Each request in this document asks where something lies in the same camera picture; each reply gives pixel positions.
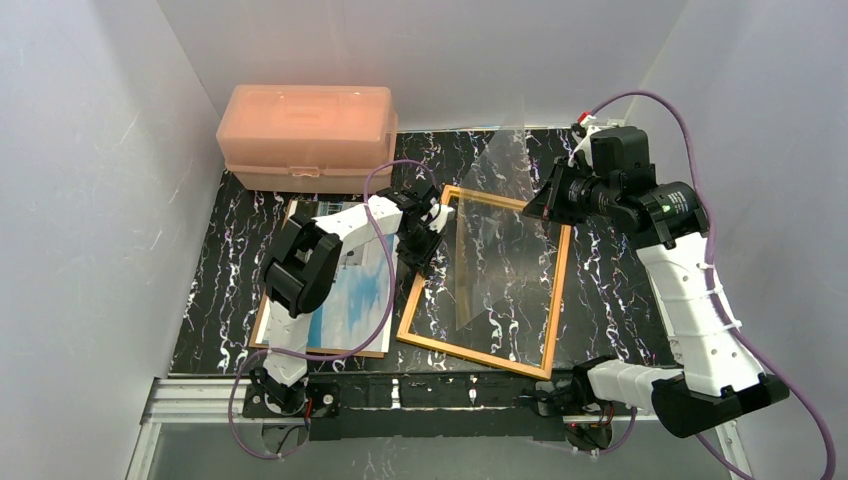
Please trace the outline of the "clear acrylic frame sheet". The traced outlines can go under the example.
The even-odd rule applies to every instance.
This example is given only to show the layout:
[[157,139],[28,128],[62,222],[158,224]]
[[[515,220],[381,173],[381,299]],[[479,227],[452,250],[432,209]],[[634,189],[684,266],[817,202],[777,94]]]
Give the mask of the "clear acrylic frame sheet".
[[455,329],[503,334],[549,315],[556,252],[539,220],[523,214],[538,181],[529,157],[525,102],[513,99],[458,182]]

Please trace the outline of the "yellow wooden picture frame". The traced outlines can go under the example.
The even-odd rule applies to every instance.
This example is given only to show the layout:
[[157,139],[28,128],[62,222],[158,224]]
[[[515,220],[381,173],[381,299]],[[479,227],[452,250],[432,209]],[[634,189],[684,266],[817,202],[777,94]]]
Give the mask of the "yellow wooden picture frame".
[[[456,207],[458,186],[446,187],[443,202]],[[397,339],[489,367],[508,370],[537,379],[550,378],[557,335],[564,312],[564,287],[571,230],[567,226],[542,222],[551,234],[555,252],[555,276],[549,301],[549,315],[539,328],[527,324],[497,334],[458,332],[455,329],[453,264],[456,218],[449,223],[444,240],[436,251],[427,276],[416,275],[397,331]]]

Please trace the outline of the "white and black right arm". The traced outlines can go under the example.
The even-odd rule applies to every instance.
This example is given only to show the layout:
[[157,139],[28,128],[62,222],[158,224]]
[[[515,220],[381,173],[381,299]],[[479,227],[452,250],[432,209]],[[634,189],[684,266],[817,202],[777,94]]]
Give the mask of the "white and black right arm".
[[524,214],[575,226],[609,220],[645,268],[678,364],[628,364],[602,356],[572,371],[575,405],[620,402],[655,414],[687,438],[785,400],[788,386],[767,373],[716,311],[723,289],[705,260],[708,215],[695,190],[659,183],[647,134],[633,126],[578,131],[571,157],[556,159]]

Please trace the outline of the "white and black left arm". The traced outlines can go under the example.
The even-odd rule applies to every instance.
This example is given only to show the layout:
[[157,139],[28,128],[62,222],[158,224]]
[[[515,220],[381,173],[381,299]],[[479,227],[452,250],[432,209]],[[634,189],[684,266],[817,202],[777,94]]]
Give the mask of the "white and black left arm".
[[384,312],[369,336],[349,349],[355,354],[376,339],[393,311],[395,261],[426,272],[454,213],[440,203],[438,190],[431,187],[423,194],[384,189],[331,215],[290,217],[281,234],[281,247],[263,270],[268,348],[263,366],[250,373],[253,387],[282,413],[299,412],[306,401],[298,383],[311,359],[306,352],[309,328],[315,311],[341,283],[336,270],[342,255],[377,242],[378,266],[388,275]]

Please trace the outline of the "pink plastic storage box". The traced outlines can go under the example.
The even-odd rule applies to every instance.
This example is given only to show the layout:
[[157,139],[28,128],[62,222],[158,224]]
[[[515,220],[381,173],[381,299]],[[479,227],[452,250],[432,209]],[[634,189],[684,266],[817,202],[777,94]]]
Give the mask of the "pink plastic storage box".
[[397,127],[386,87],[239,85],[216,139],[248,190],[360,194],[390,186]]

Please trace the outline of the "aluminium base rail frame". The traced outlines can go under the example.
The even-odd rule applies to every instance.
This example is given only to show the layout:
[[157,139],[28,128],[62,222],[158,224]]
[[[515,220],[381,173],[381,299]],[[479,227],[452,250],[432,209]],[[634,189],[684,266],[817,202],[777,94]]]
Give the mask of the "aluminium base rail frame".
[[[464,175],[493,131],[401,133],[397,155],[421,160],[440,182]],[[314,194],[252,192],[224,171],[201,248],[195,276],[171,361],[171,390],[182,382],[188,393],[203,393],[200,406],[183,417],[162,418],[150,479],[331,478],[350,473],[365,479],[531,479],[672,478],[698,473],[701,479],[728,479],[729,472],[695,437],[676,439],[640,413],[626,443],[592,466],[577,458],[571,467],[531,460],[530,447],[563,446],[560,418],[542,418],[515,395],[529,389],[529,377],[487,369],[442,353],[390,340],[383,359],[347,359],[311,364],[342,394],[335,418],[313,423],[308,444],[287,460],[263,461],[233,439],[226,406],[237,367],[248,347],[260,305],[259,263],[272,242],[284,210],[294,200],[358,200]],[[563,313],[554,357],[557,380],[568,367],[595,354],[618,354],[637,363],[671,365],[659,310],[622,234],[599,219],[575,227],[569,246]],[[401,407],[368,410],[391,400],[390,380],[399,381]]]

